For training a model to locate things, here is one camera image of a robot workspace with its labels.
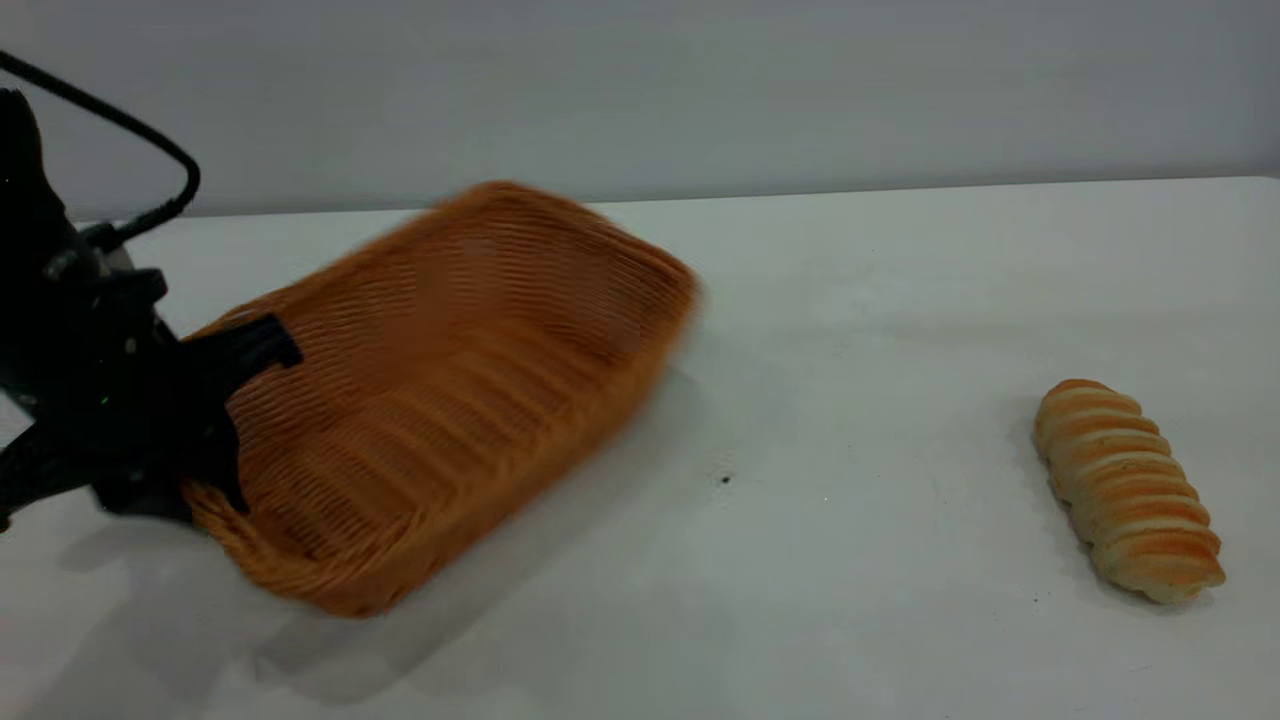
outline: white table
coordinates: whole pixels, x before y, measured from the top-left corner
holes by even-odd
[[[1275,717],[1280,183],[600,209],[707,286],[614,447],[365,623],[87,493],[27,509],[0,716]],[[191,331],[406,217],[188,219],[134,255]],[[1166,430],[1226,585],[1170,610],[1096,579],[1028,441],[1065,377]]]

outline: gray wall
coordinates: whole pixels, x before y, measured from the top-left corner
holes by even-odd
[[[204,164],[200,213],[1254,173],[1277,0],[4,0],[0,46]],[[33,97],[79,217],[180,179]]]

